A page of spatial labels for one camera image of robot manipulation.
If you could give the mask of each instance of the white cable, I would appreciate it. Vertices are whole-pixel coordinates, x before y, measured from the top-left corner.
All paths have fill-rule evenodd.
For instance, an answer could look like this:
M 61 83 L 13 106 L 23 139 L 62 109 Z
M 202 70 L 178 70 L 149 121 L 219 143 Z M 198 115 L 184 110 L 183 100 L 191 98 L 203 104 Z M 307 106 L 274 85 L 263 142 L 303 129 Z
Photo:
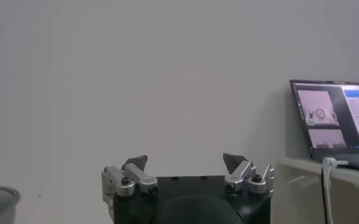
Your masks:
M 323 159 L 322 169 L 323 169 L 323 182 L 324 182 L 324 192 L 325 192 L 325 200 L 328 209 L 328 220 L 330 224 L 335 224 L 333 222 L 332 216 L 332 206 L 331 206 L 331 170 L 336 168 L 339 165 L 348 165 L 347 161 L 337 161 L 335 158 L 326 157 Z

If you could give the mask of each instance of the laptop keyboard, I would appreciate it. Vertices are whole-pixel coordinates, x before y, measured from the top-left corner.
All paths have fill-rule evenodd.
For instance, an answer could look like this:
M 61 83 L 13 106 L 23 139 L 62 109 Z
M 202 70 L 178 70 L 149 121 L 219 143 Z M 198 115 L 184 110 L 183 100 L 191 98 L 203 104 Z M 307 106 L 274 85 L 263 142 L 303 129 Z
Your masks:
M 337 160 L 359 161 L 359 154 L 334 155 L 332 157 L 334 157 Z

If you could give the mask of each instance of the cable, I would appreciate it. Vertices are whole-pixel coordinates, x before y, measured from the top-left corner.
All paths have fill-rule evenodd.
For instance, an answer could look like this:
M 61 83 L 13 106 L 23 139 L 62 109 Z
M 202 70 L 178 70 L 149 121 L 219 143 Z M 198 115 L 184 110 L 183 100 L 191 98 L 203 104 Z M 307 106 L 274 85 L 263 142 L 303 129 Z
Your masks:
M 339 165 L 348 165 L 347 161 L 337 161 L 335 158 L 326 157 L 323 159 L 321 170 L 322 197 L 324 205 L 325 224 L 334 224 L 331 206 L 331 170 Z

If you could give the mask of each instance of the laptop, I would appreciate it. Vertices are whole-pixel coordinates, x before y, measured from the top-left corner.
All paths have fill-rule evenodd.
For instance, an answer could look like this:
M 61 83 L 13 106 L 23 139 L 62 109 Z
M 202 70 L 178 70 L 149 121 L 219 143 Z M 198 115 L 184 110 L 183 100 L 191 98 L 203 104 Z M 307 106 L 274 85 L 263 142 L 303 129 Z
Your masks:
M 312 159 L 349 162 L 359 170 L 359 83 L 291 80 Z

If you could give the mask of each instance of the video feed on screen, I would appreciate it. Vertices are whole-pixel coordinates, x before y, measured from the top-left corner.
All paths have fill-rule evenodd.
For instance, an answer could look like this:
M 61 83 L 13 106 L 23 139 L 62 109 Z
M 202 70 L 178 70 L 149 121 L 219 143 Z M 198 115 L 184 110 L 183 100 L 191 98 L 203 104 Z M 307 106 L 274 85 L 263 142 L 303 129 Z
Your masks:
M 338 126 L 338 118 L 327 91 L 298 91 L 307 125 Z
M 312 146 L 316 149 L 345 149 L 343 134 L 340 130 L 310 129 Z

